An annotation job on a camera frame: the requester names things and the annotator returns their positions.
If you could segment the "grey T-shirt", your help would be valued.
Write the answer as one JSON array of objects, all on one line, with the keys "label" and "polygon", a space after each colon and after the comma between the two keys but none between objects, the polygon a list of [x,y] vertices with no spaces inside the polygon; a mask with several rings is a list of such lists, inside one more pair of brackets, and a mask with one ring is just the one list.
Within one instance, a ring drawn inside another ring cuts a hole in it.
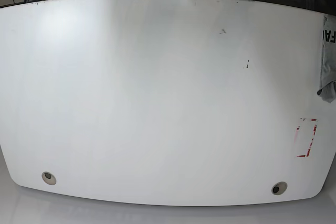
[{"label": "grey T-shirt", "polygon": [[322,29],[320,84],[317,95],[325,102],[335,100],[335,16],[325,14]]}]

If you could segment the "red tape marking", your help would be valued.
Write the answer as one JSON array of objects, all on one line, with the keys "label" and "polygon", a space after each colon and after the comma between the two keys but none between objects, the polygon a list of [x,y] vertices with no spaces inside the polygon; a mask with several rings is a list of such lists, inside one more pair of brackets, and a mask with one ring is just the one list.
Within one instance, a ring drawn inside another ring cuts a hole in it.
[{"label": "red tape marking", "polygon": [[294,139],[295,157],[308,157],[317,131],[318,120],[301,118]]}]

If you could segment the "right table grommet hole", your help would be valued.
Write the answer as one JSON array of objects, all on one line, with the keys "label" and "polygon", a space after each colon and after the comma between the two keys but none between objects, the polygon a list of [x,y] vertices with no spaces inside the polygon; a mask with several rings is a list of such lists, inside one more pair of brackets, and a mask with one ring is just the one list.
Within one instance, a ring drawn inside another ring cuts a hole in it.
[{"label": "right table grommet hole", "polygon": [[287,187],[286,182],[278,182],[272,187],[271,192],[273,195],[279,196],[287,190]]}]

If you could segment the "table grommet hole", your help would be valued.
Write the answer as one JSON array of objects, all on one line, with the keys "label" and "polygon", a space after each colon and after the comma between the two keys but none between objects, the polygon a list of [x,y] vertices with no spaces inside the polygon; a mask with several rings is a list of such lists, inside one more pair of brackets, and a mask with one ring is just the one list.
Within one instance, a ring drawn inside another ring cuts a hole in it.
[{"label": "table grommet hole", "polygon": [[271,192],[273,195],[279,196],[287,190],[287,187],[286,182],[278,182],[272,187]]},{"label": "table grommet hole", "polygon": [[53,186],[57,182],[55,176],[49,172],[43,172],[41,176],[42,176],[43,181],[48,185]]}]

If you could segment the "left table grommet hole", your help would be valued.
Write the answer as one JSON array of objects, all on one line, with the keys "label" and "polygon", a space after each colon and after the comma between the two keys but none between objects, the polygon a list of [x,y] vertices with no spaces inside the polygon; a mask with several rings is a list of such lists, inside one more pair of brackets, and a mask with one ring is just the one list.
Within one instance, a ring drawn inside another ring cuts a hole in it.
[{"label": "left table grommet hole", "polygon": [[43,181],[48,185],[53,186],[57,182],[55,176],[49,172],[43,172],[41,176],[42,176]]}]

